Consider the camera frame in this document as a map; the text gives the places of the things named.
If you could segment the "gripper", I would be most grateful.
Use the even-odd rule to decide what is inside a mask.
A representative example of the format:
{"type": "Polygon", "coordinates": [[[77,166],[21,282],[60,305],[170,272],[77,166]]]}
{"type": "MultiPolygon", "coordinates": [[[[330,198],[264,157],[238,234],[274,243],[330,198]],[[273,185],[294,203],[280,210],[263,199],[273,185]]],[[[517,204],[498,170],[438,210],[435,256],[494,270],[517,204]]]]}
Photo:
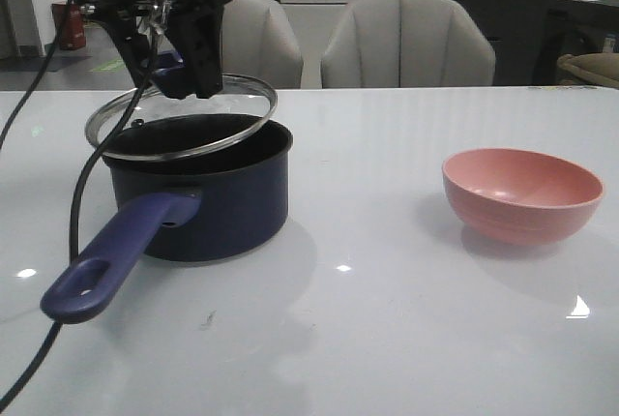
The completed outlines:
{"type": "MultiPolygon", "coordinates": [[[[207,99],[221,90],[220,38],[223,6],[231,0],[70,0],[94,11],[134,13],[152,3],[169,1],[172,7],[166,37],[178,54],[168,69],[173,90],[170,97],[188,95],[207,99]]],[[[146,76],[151,48],[149,39],[138,30],[134,16],[109,14],[103,28],[120,54],[135,87],[146,76]]]]}

